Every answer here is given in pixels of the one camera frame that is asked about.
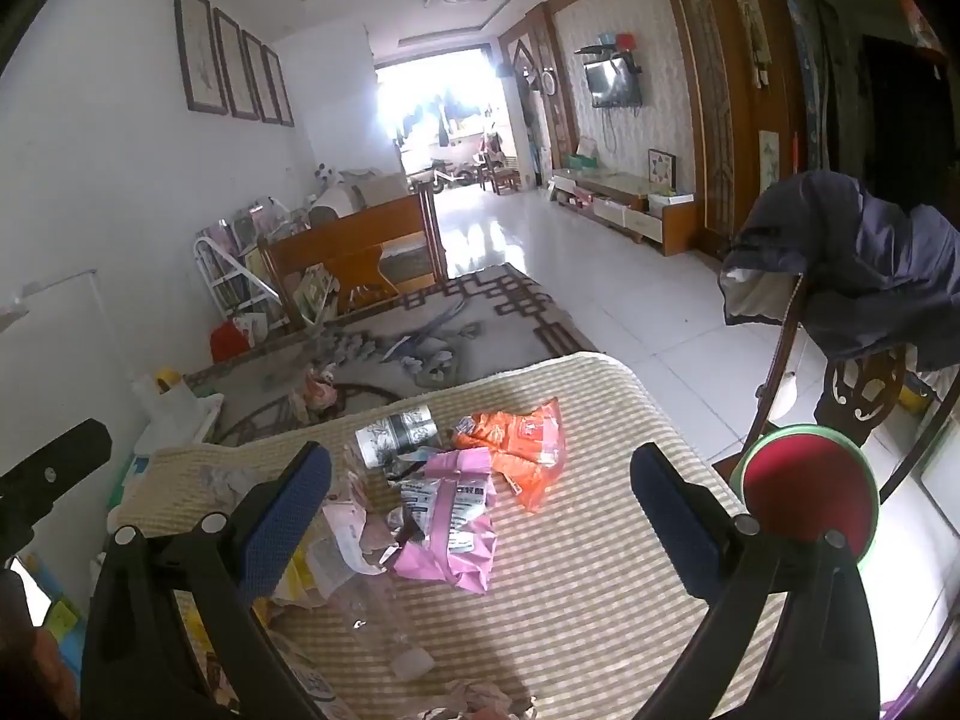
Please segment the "grey paper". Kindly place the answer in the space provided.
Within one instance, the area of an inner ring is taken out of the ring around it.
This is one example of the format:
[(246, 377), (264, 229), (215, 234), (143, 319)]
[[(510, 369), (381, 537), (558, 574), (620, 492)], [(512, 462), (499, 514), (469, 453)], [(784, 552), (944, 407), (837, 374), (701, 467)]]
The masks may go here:
[(262, 476), (251, 468), (224, 468), (205, 465), (200, 468), (200, 483), (215, 501), (215, 509), (231, 514), (247, 496)]

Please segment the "clear plastic bottle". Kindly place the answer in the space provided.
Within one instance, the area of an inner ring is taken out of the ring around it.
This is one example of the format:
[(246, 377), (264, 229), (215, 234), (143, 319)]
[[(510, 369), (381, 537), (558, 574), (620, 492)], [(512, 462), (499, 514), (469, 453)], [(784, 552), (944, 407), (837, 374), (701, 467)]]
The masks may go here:
[(387, 567), (397, 550), (386, 520), (366, 494), (363, 476), (351, 466), (340, 470), (301, 541), (308, 571), (304, 590), (311, 600), (334, 608), (364, 650), (410, 683), (427, 676), (436, 661), (421, 647)]

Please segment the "pink snack bag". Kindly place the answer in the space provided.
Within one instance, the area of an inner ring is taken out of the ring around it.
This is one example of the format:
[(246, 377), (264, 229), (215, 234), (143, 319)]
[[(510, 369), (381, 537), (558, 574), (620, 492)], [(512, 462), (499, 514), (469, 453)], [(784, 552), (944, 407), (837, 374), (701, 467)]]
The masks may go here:
[(431, 457), (395, 485), (404, 525), (413, 532), (392, 558), (394, 574), (474, 595), (488, 592), (498, 543), (491, 472), (487, 449), (452, 450)]

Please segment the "floral paper cup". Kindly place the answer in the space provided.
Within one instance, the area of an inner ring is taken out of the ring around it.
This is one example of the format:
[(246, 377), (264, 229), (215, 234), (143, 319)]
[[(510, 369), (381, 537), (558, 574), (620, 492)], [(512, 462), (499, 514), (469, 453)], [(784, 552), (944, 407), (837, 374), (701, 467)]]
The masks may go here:
[(438, 447), (439, 431), (427, 405), (376, 419), (355, 433), (356, 447), (368, 470), (386, 468), (423, 445)]

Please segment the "orange snack bag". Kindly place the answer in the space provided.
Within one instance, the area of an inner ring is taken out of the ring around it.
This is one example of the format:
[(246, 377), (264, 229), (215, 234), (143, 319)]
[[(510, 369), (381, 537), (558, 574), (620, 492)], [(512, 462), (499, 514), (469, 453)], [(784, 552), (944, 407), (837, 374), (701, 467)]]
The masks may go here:
[(528, 512), (542, 507), (568, 456), (556, 398), (525, 415), (493, 411), (464, 416), (452, 429), (452, 444), (457, 449), (487, 449), (491, 468)]

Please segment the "yellow white wrapper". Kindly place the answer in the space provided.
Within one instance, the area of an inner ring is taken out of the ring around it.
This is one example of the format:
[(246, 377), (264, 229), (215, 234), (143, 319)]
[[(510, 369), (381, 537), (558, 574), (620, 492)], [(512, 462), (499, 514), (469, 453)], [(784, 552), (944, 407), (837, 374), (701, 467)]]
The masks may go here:
[(278, 606), (298, 606), (305, 610), (325, 605), (324, 596), (317, 588), (313, 573), (309, 569), (308, 553), (304, 544), (296, 548), (290, 562), (286, 564), (270, 600)]

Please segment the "red bin with green rim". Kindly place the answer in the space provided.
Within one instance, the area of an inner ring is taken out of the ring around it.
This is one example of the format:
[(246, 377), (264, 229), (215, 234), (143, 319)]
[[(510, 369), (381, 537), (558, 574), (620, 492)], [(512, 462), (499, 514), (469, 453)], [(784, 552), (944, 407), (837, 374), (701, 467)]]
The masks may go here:
[(729, 484), (768, 532), (812, 543), (836, 530), (856, 562), (871, 549), (880, 514), (874, 473), (861, 447), (835, 429), (776, 429), (740, 457)]

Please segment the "red bag on floor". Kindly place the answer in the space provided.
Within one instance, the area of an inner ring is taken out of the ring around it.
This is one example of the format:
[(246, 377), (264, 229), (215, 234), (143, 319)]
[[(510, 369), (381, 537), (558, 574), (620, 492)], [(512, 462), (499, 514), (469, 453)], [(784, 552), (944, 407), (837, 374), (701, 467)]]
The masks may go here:
[(251, 351), (251, 345), (244, 333), (231, 320), (225, 320), (213, 328), (208, 337), (210, 356), (215, 364), (231, 361)]

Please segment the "carved wooden chair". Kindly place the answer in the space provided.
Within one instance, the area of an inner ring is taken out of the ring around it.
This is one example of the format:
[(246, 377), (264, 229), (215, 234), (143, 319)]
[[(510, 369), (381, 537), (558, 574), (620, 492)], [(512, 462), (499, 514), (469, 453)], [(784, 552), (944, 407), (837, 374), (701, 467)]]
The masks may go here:
[[(782, 306), (778, 343), (766, 379), (758, 387), (757, 412), (750, 424), (747, 439), (743, 441), (743, 449), (738, 454), (729, 455), (716, 465), (726, 479), (732, 478), (732, 473), (748, 450), (752, 450), (761, 439), (771, 436), (778, 429), (773, 416), (773, 406), (776, 397), (786, 390), (784, 384), (788, 362), (793, 354), (800, 317), (807, 302), (807, 281), (804, 277), (786, 277), (786, 289), (788, 300)], [(872, 431), (890, 416), (898, 403), (905, 380), (905, 346), (853, 362), (828, 362), (823, 374), (822, 395), (815, 410), (815, 422), (818, 426), (835, 429), (862, 447)], [(958, 374), (953, 374), (946, 396), (932, 410), (926, 427), (919, 433), (907, 455), (893, 468), (893, 472), (878, 489), (880, 502), (887, 502), (896, 489), (907, 481), (907, 477), (926, 460), (957, 405)]]

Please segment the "navy blue jacket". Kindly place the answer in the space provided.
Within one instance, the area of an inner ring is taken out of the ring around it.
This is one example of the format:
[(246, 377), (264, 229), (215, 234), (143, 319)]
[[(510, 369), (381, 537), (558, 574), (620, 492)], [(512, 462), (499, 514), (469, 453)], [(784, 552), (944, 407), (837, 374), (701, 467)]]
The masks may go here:
[(903, 211), (833, 171), (770, 185), (722, 262), (726, 322), (784, 322), (797, 278), (800, 323), (828, 359), (907, 344), (919, 371), (957, 364), (958, 231), (932, 206)]

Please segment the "wooden bench sofa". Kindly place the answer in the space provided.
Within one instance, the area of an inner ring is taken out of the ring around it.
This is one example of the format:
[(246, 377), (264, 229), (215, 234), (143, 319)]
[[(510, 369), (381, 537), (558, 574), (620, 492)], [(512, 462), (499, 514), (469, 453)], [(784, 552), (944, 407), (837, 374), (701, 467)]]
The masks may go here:
[[(384, 247), (410, 241), (423, 242), (430, 262), (428, 275), (400, 283), (389, 280), (381, 268)], [(324, 266), (337, 282), (340, 314), (448, 279), (433, 188), (427, 182), (416, 182), (415, 190), (405, 197), (311, 227), (277, 242), (260, 238), (257, 249), (290, 327), (297, 332), (304, 330), (308, 321), (286, 286), (286, 278), (311, 266)]]

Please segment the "framed picture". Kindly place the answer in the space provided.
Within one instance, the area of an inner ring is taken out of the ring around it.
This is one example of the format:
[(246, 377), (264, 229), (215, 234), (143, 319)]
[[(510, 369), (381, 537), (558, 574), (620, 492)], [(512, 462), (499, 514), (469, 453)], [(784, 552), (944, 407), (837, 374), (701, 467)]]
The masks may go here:
[(249, 62), (242, 48), (241, 28), (231, 16), (226, 15), (219, 8), (213, 10), (213, 18), (215, 18), (215, 39), (220, 51), (226, 99), (228, 99), (231, 115), (236, 119), (258, 121), (260, 119), (259, 103), (251, 82)]
[(174, 20), (187, 107), (192, 112), (226, 114), (212, 5), (208, 0), (174, 0)]
[(265, 64), (263, 63), (263, 44), (249, 31), (242, 32), (242, 39), (244, 39), (245, 54), (247, 54), (252, 76), (254, 76), (260, 117), (262, 117), (262, 120), (266, 124), (278, 124), (280, 114), (278, 114), (274, 93), (272, 93), (272, 88), (270, 88), (270, 82), (268, 81), (267, 68), (265, 68)]
[(292, 127), (295, 125), (295, 117), (293, 117), (293, 109), (291, 109), (290, 98), (288, 98), (288, 91), (286, 91), (285, 78), (283, 78), (283, 70), (281, 70), (280, 57), (278, 57), (278, 55), (275, 54), (270, 47), (263, 46), (262, 59), (263, 65), (265, 65), (265, 70), (267, 70), (270, 91), (272, 91), (272, 96), (274, 96), (278, 120), (280, 121), (281, 125), (285, 125), (285, 127)]

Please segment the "patterned grey rug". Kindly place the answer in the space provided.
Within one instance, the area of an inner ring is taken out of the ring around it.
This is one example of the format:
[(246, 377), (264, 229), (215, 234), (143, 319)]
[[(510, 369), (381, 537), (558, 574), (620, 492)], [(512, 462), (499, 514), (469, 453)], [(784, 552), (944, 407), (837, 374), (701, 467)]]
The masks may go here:
[(221, 395), (215, 444), (239, 447), (594, 344), (509, 263), (418, 289), (189, 374)]

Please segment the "low tv cabinet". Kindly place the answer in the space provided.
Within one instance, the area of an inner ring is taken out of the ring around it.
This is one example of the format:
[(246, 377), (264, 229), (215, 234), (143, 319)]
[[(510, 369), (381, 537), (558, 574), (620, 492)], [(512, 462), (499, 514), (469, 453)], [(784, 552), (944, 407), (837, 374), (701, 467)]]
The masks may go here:
[(695, 249), (698, 207), (693, 193), (602, 169), (558, 169), (547, 188), (551, 202), (635, 242), (649, 242), (664, 257)]

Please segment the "wall mounted television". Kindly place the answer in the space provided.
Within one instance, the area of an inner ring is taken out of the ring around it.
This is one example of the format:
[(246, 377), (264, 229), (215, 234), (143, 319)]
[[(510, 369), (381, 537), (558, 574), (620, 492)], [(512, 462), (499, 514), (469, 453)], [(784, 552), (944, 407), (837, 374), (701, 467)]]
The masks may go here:
[(594, 109), (641, 107), (641, 70), (628, 54), (612, 54), (584, 66), (590, 104)]

